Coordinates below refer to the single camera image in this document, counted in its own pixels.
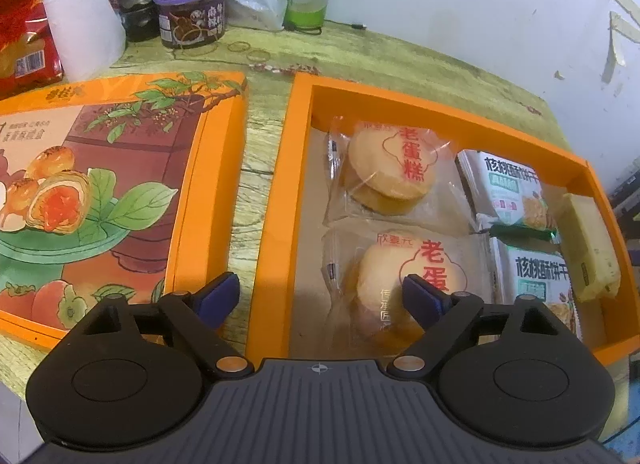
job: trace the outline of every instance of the painted plate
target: painted plate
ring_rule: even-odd
[[[85,219],[78,231],[68,235],[47,233],[29,227],[15,233],[0,232],[0,254],[30,264],[68,264],[103,254],[129,234],[129,230],[103,223],[101,225],[106,238],[82,241],[79,231],[91,225],[92,221]]]

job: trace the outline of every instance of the red snack bag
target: red snack bag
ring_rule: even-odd
[[[0,0],[0,99],[62,79],[42,0]]]

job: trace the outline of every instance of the orange box lid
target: orange box lid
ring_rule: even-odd
[[[157,301],[226,269],[241,73],[28,92],[0,114],[0,330],[52,348],[110,294]]]

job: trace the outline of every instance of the sauce jar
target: sauce jar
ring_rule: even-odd
[[[160,38],[171,48],[198,47],[225,33],[225,0],[154,0]]]

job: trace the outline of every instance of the tabletop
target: tabletop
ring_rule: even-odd
[[[170,50],[159,39],[129,44],[104,77],[133,73],[235,70],[248,81],[246,147],[236,200],[228,268],[241,301],[223,337],[240,351],[271,177],[296,72],[352,80],[467,110],[569,149],[548,105],[526,90],[436,51],[348,25],[327,23],[318,36],[230,28],[218,43]],[[0,335],[0,381],[24,397],[45,352]]]

